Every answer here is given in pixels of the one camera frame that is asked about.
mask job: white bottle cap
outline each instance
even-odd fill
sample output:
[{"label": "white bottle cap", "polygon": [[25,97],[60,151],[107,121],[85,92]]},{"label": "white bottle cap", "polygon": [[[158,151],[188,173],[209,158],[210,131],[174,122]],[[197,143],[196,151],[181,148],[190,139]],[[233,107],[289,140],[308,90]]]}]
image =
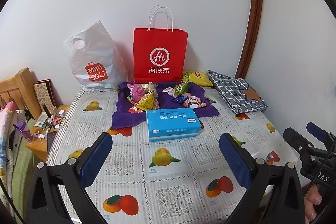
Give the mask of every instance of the white bottle cap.
[{"label": "white bottle cap", "polygon": [[65,116],[65,111],[62,109],[59,111],[59,115],[61,116],[61,118],[64,118]]}]

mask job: red logo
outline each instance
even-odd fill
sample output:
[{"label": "red logo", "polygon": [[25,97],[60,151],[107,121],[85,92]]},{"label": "red logo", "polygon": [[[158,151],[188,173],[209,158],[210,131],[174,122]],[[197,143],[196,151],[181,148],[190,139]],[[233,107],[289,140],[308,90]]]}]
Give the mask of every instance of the red logo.
[{"label": "red logo", "polygon": [[109,78],[101,63],[88,63],[88,66],[86,66],[85,69],[91,82],[100,82]]},{"label": "red logo", "polygon": [[149,57],[154,65],[163,66],[169,60],[169,52],[165,48],[155,48]]}]

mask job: silver screw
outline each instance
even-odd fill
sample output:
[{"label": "silver screw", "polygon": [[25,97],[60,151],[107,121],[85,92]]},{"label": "silver screw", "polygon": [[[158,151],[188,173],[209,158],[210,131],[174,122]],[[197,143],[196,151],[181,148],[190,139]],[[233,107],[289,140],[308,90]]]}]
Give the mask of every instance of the silver screw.
[{"label": "silver screw", "polygon": [[38,169],[41,169],[43,166],[44,166],[44,162],[42,161],[37,164]]},{"label": "silver screw", "polygon": [[69,165],[73,165],[75,162],[76,162],[76,159],[75,159],[75,158],[70,158],[70,159],[68,159],[68,161],[67,161],[67,163],[68,163]]},{"label": "silver screw", "polygon": [[295,168],[295,165],[294,165],[292,162],[288,162],[288,163],[287,163],[287,166],[288,166],[290,169],[294,169],[294,168]]},{"label": "silver screw", "polygon": [[265,161],[262,158],[256,158],[255,162],[260,165],[263,165],[265,163]]}]

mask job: shopping bag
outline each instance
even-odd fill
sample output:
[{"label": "shopping bag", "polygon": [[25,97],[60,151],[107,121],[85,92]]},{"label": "shopping bag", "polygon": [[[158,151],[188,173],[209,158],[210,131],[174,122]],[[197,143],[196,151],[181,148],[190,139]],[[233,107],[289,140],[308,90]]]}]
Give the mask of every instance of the shopping bag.
[{"label": "shopping bag", "polygon": [[63,45],[72,74],[85,91],[113,90],[131,80],[117,46],[100,21],[64,41]]},{"label": "shopping bag", "polygon": [[[136,82],[180,81],[184,66],[188,33],[173,29],[173,15],[167,7],[152,7],[148,18],[148,28],[135,28],[133,36],[134,76]],[[172,25],[168,29],[151,28],[155,12],[167,9]]]}]

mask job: folded plaid fabric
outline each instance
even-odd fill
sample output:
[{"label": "folded plaid fabric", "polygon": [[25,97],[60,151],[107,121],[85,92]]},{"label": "folded plaid fabric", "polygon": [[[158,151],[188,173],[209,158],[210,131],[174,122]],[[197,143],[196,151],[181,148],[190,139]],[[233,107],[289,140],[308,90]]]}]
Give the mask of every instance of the folded plaid fabric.
[{"label": "folded plaid fabric", "polygon": [[234,113],[260,111],[268,107],[244,79],[231,78],[212,70],[208,70],[208,75],[210,81]]}]

